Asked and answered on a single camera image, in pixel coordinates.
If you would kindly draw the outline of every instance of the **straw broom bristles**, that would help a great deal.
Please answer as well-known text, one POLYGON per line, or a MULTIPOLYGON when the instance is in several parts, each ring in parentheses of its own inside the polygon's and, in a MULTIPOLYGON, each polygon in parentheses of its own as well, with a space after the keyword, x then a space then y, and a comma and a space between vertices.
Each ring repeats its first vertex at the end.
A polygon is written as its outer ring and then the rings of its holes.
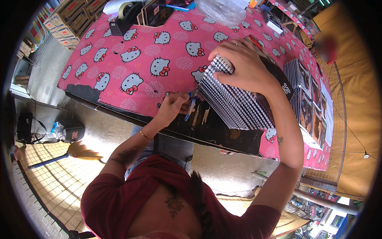
POLYGON ((68 147, 67 153, 74 158, 86 160, 100 160, 103 158, 102 156, 99 156, 98 152, 89 150, 81 142, 82 141, 75 141, 74 143, 71 143, 68 147))

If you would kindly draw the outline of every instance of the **hello kitty print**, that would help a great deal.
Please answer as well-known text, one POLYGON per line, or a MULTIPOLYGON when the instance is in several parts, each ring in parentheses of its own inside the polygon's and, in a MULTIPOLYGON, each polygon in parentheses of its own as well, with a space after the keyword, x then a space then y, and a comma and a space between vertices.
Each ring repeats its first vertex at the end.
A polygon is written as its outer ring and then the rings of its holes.
MULTIPOLYGON (((258 8, 250 9, 246 15, 241 24, 228 28, 196 9, 176 12, 176 17, 170 17, 161 27, 133 25, 123 36, 113 36, 108 23, 115 21, 116 15, 103 14, 73 51, 58 86, 65 90, 69 84, 88 85, 99 91, 100 103, 154 117, 157 104, 167 93, 188 93, 197 86, 214 48, 252 34, 282 70, 285 62, 301 56, 313 78, 317 75, 329 89, 326 76, 316 71, 315 58, 297 37, 286 28, 282 35, 275 33, 265 24, 258 8)), ((278 160, 276 132, 271 129, 267 136, 266 131, 260 153, 278 160)), ((315 167, 322 170, 317 165, 324 165, 328 154, 321 154, 324 156, 315 167)), ((306 161, 307 167, 312 167, 312 158, 306 161)))

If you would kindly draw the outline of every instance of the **tape roll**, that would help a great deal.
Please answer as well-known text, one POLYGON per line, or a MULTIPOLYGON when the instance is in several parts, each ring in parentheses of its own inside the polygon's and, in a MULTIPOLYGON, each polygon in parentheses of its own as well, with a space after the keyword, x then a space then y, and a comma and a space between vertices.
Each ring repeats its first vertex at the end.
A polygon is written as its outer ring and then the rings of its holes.
POLYGON ((126 2, 126 3, 123 3, 120 8, 118 9, 118 19, 119 20, 122 20, 124 18, 124 15, 123 15, 123 9, 125 9, 126 6, 130 6, 132 7, 134 4, 131 3, 131 2, 126 2))

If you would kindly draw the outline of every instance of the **gold bracelet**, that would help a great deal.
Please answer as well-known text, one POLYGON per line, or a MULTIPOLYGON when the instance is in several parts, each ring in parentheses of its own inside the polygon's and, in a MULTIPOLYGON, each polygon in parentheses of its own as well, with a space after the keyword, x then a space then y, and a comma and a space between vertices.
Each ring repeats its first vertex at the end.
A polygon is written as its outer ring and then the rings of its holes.
POLYGON ((139 132, 140 132, 141 135, 142 135, 143 137, 145 137, 146 139, 148 139, 148 140, 152 140, 152 138, 149 138, 149 137, 147 137, 146 135, 144 135, 144 134, 142 133, 142 130, 140 130, 139 132))

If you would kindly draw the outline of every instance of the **concrete floor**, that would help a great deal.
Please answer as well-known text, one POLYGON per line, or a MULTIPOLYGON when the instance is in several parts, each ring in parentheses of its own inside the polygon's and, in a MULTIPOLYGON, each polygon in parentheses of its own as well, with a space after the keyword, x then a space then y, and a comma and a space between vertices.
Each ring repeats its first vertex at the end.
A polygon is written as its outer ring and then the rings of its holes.
MULTIPOLYGON (((49 38, 35 54, 39 67, 33 67, 27 90, 37 101, 64 106, 86 127, 84 143, 107 159, 112 151, 131 134, 133 124, 105 113, 90 109, 65 96, 57 82, 72 51, 66 50, 54 38, 49 38)), ((228 195, 250 196, 261 181, 251 175, 264 171, 267 175, 278 162, 242 154, 225 155, 220 150, 195 145, 191 169, 197 170, 203 180, 216 192, 228 195)))

